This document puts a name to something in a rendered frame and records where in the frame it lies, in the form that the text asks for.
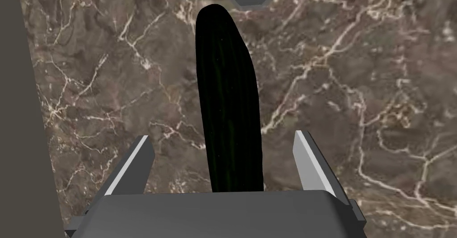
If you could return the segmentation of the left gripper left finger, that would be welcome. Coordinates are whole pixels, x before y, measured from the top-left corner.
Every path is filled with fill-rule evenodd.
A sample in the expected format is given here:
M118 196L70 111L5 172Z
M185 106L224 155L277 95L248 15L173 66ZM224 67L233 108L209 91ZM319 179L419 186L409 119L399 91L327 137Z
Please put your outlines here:
M144 193L155 152L149 135L142 135L138 139L126 160L123 159L120 163L120 169L115 171L104 196Z

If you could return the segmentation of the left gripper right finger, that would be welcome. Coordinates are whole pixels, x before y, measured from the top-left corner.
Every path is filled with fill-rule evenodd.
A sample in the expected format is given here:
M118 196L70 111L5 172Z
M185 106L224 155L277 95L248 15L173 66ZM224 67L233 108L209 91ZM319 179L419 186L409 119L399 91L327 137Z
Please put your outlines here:
M303 190L322 190L337 199L348 198L308 131L295 132L292 152Z

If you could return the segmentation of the dark green cucumber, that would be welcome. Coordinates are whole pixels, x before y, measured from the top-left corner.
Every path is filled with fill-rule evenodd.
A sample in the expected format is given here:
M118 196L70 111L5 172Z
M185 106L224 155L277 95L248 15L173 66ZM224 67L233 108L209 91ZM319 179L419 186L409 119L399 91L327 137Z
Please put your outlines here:
M199 11L195 50L212 191L263 191L258 84L249 51L222 5Z

